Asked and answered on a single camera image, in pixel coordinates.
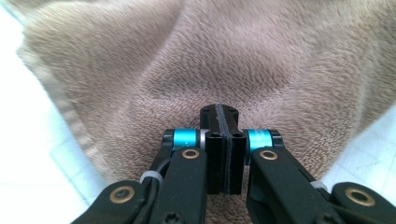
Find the brown towel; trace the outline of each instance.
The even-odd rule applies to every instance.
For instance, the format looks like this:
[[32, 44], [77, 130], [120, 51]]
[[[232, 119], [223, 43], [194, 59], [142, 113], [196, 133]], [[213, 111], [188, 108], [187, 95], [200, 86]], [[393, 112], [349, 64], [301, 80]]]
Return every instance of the brown towel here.
[[[138, 179], [163, 131], [214, 103], [278, 129], [321, 177], [395, 103], [395, 1], [28, 2], [7, 2], [28, 15], [19, 54], [109, 182]], [[243, 198], [209, 197], [207, 222], [249, 222]]]

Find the white tile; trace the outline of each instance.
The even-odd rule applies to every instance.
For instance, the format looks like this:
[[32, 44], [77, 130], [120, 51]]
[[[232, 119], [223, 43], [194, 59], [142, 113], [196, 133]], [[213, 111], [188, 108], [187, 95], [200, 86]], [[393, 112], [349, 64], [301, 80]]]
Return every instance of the white tile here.
[[90, 164], [73, 137], [53, 149], [50, 155], [68, 179], [73, 179]]

